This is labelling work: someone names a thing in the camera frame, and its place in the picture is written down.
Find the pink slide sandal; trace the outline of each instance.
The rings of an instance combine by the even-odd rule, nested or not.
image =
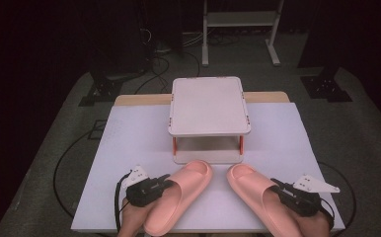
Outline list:
[[[167,180],[174,184],[156,200],[144,223],[152,236],[169,232],[191,203],[202,193],[212,178],[212,168],[200,160],[190,161]]]
[[[228,170],[228,183],[252,209],[274,237],[302,237],[296,221],[290,216],[279,196],[268,188],[276,186],[253,167],[237,164]]]

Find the gray carpet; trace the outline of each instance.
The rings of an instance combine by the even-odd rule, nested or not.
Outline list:
[[[287,93],[290,101],[296,103],[317,160],[339,170],[354,190],[356,216],[341,236],[381,236],[381,113],[359,80],[342,68],[336,80],[351,96],[352,102],[328,103],[322,99],[310,99],[300,77],[315,75],[321,68],[296,68],[307,35],[277,35],[275,48],[282,63],[280,67],[272,66],[265,38],[266,35],[245,36],[227,46],[211,46],[209,66],[200,67],[199,76],[237,76],[242,80],[245,91]],[[200,61],[200,46],[189,47],[185,51]],[[162,75],[168,82],[168,93],[174,79],[197,75],[198,66],[192,56],[170,53],[162,57],[169,61],[169,69]],[[154,70],[158,73],[166,66],[164,60],[154,61]],[[124,83],[120,93],[133,94],[153,76],[150,71]],[[87,73],[79,78],[68,95],[0,223],[0,236],[93,236],[70,230],[72,218],[59,205],[52,188],[54,169],[64,155],[56,174],[56,187],[61,202],[74,213],[99,140],[83,137],[67,153],[64,152],[88,132],[96,120],[107,119],[113,104],[107,102],[96,103],[94,107],[79,107],[92,83]],[[162,89],[161,81],[155,79],[147,83],[139,94],[157,94]],[[342,189],[334,198],[344,223],[347,223],[353,212],[352,195],[343,178],[328,165],[321,165],[321,168],[327,181]]]

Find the wooden tabletop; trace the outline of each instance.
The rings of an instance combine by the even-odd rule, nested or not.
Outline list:
[[[247,103],[289,103],[284,92],[245,92]],[[170,105],[172,94],[120,95],[115,106]]]

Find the white metal frame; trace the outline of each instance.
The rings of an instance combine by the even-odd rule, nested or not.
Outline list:
[[[274,39],[279,25],[283,1],[279,0],[276,11],[261,12],[215,12],[208,13],[207,0],[203,3],[203,43],[202,66],[208,66],[208,27],[250,27],[272,26],[270,38],[266,39],[267,50],[274,66],[279,66],[280,61],[274,50]]]

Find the human hand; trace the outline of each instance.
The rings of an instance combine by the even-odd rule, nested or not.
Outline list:
[[[135,236],[147,218],[148,212],[150,212],[151,208],[153,208],[155,201],[144,207],[138,207],[127,203],[128,200],[124,198],[122,200],[122,206],[125,206],[125,208],[122,210],[122,223],[117,237]]]
[[[330,224],[323,212],[318,211],[308,217],[302,217],[290,208],[288,212],[298,223],[304,237],[330,237]]]

